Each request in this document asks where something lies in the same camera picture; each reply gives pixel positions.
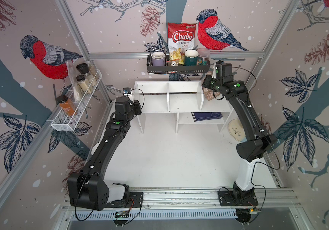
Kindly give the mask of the white wooden bookshelf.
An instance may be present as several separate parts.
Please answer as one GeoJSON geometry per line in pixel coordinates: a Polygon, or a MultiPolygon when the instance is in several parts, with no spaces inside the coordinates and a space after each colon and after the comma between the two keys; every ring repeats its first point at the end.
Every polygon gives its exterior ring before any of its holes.
{"type": "Polygon", "coordinates": [[[200,81],[136,81],[132,96],[143,103],[142,114],[137,116],[142,133],[146,114],[173,114],[176,133],[180,125],[192,124],[217,125],[222,132],[233,112],[228,101],[208,101],[200,81]],[[197,112],[220,112],[222,118],[195,122],[192,113],[197,112]]]}

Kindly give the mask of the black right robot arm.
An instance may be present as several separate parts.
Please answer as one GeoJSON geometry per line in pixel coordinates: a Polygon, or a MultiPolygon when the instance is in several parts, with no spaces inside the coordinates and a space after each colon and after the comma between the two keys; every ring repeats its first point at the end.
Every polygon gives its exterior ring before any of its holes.
{"type": "Polygon", "coordinates": [[[238,115],[246,135],[246,142],[237,144],[236,150],[243,159],[238,177],[233,184],[232,198],[238,203],[253,196],[255,185],[253,175],[255,168],[263,158],[266,149],[277,140],[274,134],[269,134],[262,125],[250,101],[249,91],[243,81],[234,80],[232,65],[217,61],[214,74],[207,75],[204,88],[221,93],[238,115]]]}

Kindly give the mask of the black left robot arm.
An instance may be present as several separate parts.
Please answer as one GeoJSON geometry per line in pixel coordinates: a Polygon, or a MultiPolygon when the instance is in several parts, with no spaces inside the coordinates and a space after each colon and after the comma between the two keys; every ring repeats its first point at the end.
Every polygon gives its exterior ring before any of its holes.
{"type": "Polygon", "coordinates": [[[105,132],[92,157],[82,169],[67,179],[70,204],[76,208],[101,211],[109,205],[129,203],[129,186],[113,184],[113,191],[104,182],[112,156],[131,127],[131,120],[142,113],[139,101],[127,96],[116,99],[115,111],[107,122],[105,132]]]}

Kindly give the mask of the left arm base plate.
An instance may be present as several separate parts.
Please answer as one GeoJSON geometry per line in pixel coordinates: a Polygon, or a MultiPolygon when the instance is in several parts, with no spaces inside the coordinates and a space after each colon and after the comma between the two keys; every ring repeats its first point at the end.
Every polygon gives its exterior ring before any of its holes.
{"type": "Polygon", "coordinates": [[[141,208],[144,192],[130,192],[123,199],[107,203],[104,208],[141,208]]]}

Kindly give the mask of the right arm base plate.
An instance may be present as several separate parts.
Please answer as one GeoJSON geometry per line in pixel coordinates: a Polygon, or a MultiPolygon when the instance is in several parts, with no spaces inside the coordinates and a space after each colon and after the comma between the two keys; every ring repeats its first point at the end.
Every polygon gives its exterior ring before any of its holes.
{"type": "Polygon", "coordinates": [[[217,192],[219,203],[221,207],[235,207],[235,206],[258,206],[259,202],[256,198],[254,189],[247,191],[228,191],[219,190],[217,192]]]}

